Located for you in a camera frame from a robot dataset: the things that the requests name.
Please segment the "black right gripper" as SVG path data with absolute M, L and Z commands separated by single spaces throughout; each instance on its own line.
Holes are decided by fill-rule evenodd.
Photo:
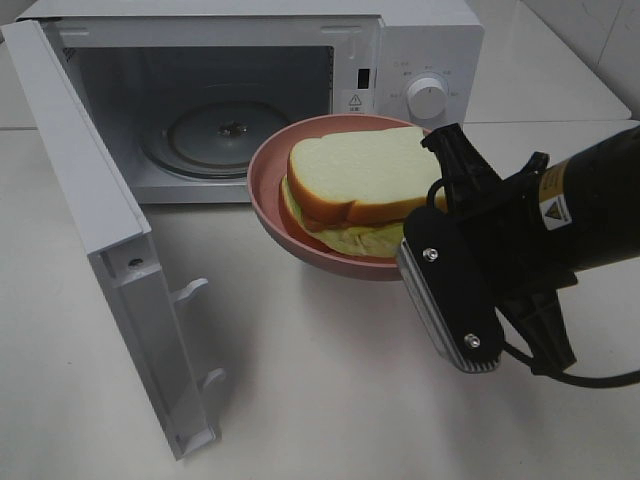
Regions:
M 535 373 L 576 363 L 557 291 L 577 284 L 555 258 L 541 219 L 538 171 L 504 180 L 457 124 L 428 133 L 421 146 L 441 168 L 448 213 L 468 243 L 499 311 L 526 342 Z

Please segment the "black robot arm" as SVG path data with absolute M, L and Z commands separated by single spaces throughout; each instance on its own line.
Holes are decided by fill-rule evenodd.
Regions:
M 558 292 L 577 273 L 639 253 L 639 131 L 552 164 L 543 152 L 499 176 L 460 126 L 426 135 L 441 176 L 404 223 L 398 265 L 439 353 L 466 373 L 502 354 L 586 388 L 638 382 L 569 373 L 576 358 Z

